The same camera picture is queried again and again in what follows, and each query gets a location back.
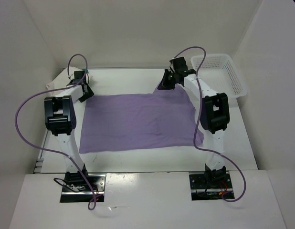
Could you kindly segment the white t shirt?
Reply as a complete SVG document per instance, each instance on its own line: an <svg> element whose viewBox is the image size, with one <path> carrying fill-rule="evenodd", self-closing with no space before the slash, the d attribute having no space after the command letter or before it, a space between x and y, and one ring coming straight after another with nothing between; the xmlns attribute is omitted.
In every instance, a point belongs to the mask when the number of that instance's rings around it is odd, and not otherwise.
<svg viewBox="0 0 295 229"><path fill-rule="evenodd" d="M63 69L61 73L50 83L46 85L47 91L59 88L65 88L67 84L74 79L74 72L80 71L80 69L75 67L69 67L69 74L67 73L67 68ZM49 96L55 96L61 91L48 92Z"/></svg>

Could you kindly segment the purple t shirt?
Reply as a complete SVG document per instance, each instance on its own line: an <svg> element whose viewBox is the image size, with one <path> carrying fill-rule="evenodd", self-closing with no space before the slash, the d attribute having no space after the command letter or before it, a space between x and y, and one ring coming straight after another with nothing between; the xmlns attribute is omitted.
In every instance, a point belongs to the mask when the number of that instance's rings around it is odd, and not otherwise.
<svg viewBox="0 0 295 229"><path fill-rule="evenodd" d="M79 152L192 146L195 113L179 85L151 94L95 95L86 101Z"/></svg>

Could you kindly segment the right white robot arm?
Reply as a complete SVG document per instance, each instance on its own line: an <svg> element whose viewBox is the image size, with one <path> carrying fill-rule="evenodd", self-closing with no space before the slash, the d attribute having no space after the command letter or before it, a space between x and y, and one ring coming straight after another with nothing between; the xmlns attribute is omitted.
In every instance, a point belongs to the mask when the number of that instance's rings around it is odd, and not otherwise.
<svg viewBox="0 0 295 229"><path fill-rule="evenodd" d="M224 153L225 130L230 122L228 96L211 89L200 77L190 77L191 73L195 73L195 71L193 69L187 70L186 76L182 76L180 73L173 73L165 69L157 89L173 90L176 84L181 84L200 99L198 124L205 130L207 143L209 143L205 149L215 151L207 157L204 182L206 187L216 187L224 181L226 175L226 166L222 155Z"/></svg>

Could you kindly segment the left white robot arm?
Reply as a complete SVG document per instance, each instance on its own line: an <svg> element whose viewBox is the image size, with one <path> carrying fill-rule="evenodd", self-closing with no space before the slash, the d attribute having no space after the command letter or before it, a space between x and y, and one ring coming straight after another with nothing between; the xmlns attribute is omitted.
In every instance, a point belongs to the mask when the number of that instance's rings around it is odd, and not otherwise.
<svg viewBox="0 0 295 229"><path fill-rule="evenodd" d="M74 102L84 102L94 92L86 83L69 87L56 96L44 99L45 126L54 135L65 156L65 183L70 190L83 191L89 188L90 178L80 157L75 140L77 125Z"/></svg>

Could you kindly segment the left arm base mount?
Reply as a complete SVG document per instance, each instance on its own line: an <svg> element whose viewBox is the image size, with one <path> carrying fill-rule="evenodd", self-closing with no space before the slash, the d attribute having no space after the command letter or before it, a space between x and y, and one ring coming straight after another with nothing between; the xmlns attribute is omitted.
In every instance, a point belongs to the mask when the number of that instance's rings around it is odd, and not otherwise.
<svg viewBox="0 0 295 229"><path fill-rule="evenodd" d="M105 197L105 174L88 174L97 202L104 202ZM67 182L66 178L56 178L56 181L62 186L60 203L88 203L93 198L92 191L85 181L79 184Z"/></svg>

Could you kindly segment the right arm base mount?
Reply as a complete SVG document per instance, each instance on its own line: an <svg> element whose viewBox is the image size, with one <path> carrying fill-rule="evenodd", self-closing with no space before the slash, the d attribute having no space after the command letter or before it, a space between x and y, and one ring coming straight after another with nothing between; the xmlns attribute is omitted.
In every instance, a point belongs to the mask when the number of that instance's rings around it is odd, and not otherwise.
<svg viewBox="0 0 295 229"><path fill-rule="evenodd" d="M207 183L203 172L189 173L191 200L218 200L224 195L225 199L235 199L231 177L226 173L223 181L215 185Z"/></svg>

